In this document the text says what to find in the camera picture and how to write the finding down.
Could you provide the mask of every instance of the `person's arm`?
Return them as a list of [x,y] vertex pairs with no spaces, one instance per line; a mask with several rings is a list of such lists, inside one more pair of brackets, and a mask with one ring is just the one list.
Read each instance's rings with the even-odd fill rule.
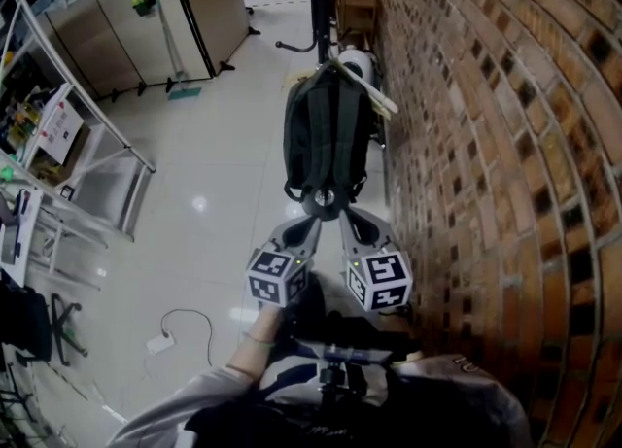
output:
[[265,371],[281,321],[281,308],[267,304],[263,306],[246,339],[238,346],[227,366],[258,381]]
[[169,448],[179,426],[199,410],[243,396],[265,371],[270,344],[281,325],[281,310],[264,306],[247,337],[225,368],[201,373],[184,388],[125,424],[108,443],[109,448]]

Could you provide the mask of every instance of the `white floor tile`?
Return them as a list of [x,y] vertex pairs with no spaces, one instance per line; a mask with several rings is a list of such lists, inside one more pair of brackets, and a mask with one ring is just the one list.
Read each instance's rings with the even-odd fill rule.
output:
[[182,276],[241,287],[263,169],[188,163],[158,173],[161,190],[139,218],[132,251],[171,282]]

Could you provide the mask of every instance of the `black backpack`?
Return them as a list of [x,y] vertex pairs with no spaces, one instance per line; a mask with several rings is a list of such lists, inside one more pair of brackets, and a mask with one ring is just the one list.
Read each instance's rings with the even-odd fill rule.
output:
[[[290,90],[283,151],[286,194],[302,202],[315,190],[340,188],[350,201],[363,188],[373,111],[361,84],[327,61]],[[292,189],[301,190],[295,196]]]

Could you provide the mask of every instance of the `wristband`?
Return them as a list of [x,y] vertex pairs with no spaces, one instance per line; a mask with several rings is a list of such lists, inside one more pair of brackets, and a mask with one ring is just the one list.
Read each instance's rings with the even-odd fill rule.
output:
[[260,344],[261,346],[265,346],[266,348],[272,348],[274,347],[274,343],[266,343],[265,341],[259,341],[258,339],[254,338],[251,334],[249,334],[248,332],[243,332],[244,337],[250,339],[251,341],[256,342],[257,344]]

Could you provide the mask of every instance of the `chair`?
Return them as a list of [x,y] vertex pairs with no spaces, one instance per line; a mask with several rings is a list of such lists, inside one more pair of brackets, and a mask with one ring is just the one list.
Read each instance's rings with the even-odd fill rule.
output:
[[20,350],[26,350],[31,357],[16,352],[17,362],[28,366],[31,362],[49,362],[52,358],[52,337],[56,343],[60,362],[69,366],[65,360],[62,341],[65,341],[83,357],[88,351],[80,346],[73,336],[64,328],[69,316],[82,310],[79,303],[71,303],[58,315],[58,305],[62,300],[56,293],[52,294],[52,321],[48,314],[48,305],[43,296],[31,288],[12,289],[7,284],[0,284],[0,339],[12,344]]
[[7,411],[11,406],[15,404],[21,405],[24,412],[28,416],[28,419],[33,424],[36,424],[37,421],[32,417],[30,410],[28,410],[27,401],[33,397],[32,394],[28,394],[23,396],[17,387],[16,378],[13,375],[13,365],[11,363],[8,364],[8,372],[9,378],[11,379],[11,386],[9,390],[0,390],[0,410],[2,415],[6,415]]

